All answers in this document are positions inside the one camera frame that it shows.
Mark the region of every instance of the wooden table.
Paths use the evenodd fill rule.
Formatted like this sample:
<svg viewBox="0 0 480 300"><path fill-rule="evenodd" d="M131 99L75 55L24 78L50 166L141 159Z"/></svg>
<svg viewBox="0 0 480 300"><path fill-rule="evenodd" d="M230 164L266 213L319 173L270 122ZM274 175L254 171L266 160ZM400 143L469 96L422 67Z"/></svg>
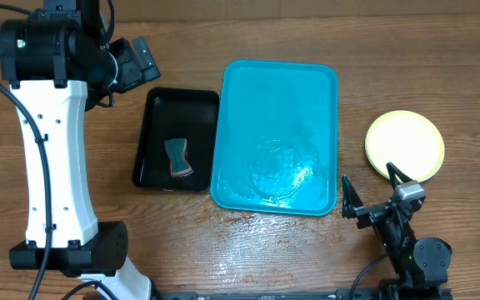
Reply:
<svg viewBox="0 0 480 300"><path fill-rule="evenodd" d="M383 251L372 229L359 231L353 220L341 218L340 199L326 217L293 217L224 210L208 193L133 186L149 88L219 92L223 69L236 59L252 58L334 68L340 82L339 172L352 179L367 205L392 194L365 158L364 137L372 121L407 109L437 125L445 161L424 184L427 201L411 224L417 237L451 244L448 286L457 299L480 299L480 15L116 27L117 37L138 35L151 45L162 78L117 96L115 108L87 112L88 181L97 216L126 222L130 256L159 289L330 291L349 287ZM23 240L27 219L22 135L14 107L0 93L0 298L26 298L36 276L13 271L8 262L8 249ZM384 262L361 286L393 276ZM39 298L59 299L77 284L48 272Z"/></svg>

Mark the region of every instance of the round plate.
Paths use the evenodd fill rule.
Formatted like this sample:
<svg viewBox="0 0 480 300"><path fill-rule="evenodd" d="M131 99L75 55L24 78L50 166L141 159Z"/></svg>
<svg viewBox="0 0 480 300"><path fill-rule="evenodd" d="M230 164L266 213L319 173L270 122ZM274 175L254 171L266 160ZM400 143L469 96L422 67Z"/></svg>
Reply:
<svg viewBox="0 0 480 300"><path fill-rule="evenodd" d="M391 162L410 178L423 182L442 166L444 145L438 129L424 116L394 111L383 114L368 129L366 154L385 178Z"/></svg>

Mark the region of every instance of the wood grain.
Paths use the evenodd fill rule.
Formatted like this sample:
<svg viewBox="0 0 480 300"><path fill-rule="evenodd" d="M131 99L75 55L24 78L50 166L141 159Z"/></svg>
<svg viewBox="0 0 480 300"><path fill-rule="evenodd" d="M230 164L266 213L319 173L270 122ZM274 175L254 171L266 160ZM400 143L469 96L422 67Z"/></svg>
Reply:
<svg viewBox="0 0 480 300"><path fill-rule="evenodd" d="M424 185L426 205L412 227L420 238L434 236L452 245L448 286L457 299L480 298L480 15L117 26L117 37L138 35L149 41L162 78L118 95L115 108L87 112L88 179L97 216L127 223L132 260L161 290L334 290L350 286L382 253L371 229L359 231L354 221L340 217L340 203L326 217L234 212L218 207L207 192L157 192L132 185L148 89L219 92L223 69L236 59L252 58L334 68L340 82L339 172L352 179L367 205L391 195L388 181L364 155L372 121L407 109L437 125L446 158ZM27 199L16 112L0 94L1 299L25 298L35 277L35 272L13 271L8 263L8 249L26 229ZM393 276L384 262L362 285L375 286ZM60 298L77 284L49 272L39 298Z"/></svg>

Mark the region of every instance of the blue tray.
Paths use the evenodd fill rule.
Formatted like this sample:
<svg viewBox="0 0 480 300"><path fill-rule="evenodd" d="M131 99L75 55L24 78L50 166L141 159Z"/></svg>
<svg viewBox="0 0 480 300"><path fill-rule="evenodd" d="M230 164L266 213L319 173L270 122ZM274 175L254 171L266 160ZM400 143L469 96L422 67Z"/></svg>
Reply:
<svg viewBox="0 0 480 300"><path fill-rule="evenodd" d="M337 202L337 169L338 79L330 67L227 67L210 191L218 205L323 216Z"/></svg>

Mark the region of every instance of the green sponge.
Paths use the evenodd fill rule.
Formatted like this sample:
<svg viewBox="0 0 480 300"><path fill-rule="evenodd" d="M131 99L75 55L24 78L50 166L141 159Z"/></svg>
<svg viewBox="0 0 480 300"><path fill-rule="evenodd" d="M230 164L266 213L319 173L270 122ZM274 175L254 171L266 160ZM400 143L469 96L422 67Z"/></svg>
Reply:
<svg viewBox="0 0 480 300"><path fill-rule="evenodd" d="M192 173L192 167L187 162L187 139L173 138L164 141L167 156L170 158L170 170L173 178L187 176Z"/></svg>

